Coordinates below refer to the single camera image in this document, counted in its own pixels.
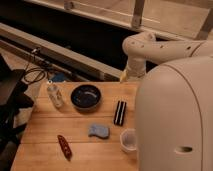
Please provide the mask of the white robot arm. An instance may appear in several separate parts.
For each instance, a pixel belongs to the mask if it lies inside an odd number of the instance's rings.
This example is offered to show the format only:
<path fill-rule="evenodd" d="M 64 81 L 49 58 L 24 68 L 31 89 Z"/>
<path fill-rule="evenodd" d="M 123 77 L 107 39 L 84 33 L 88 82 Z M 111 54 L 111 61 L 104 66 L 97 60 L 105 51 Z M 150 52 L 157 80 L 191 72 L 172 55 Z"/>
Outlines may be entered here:
<path fill-rule="evenodd" d="M 126 37 L 139 171 L 213 171 L 213 40 Z"/>

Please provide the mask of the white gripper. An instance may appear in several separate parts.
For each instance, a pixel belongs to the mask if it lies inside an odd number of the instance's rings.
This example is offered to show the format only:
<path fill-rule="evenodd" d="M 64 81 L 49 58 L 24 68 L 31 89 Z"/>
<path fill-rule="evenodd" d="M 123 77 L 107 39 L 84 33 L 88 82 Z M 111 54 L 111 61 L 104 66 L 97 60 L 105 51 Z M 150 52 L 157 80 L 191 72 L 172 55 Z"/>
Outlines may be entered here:
<path fill-rule="evenodd" d="M 121 83 L 125 81 L 138 81 L 141 80 L 145 76 L 145 74 L 146 74 L 145 63 L 136 65 L 127 64 L 119 80 Z"/>

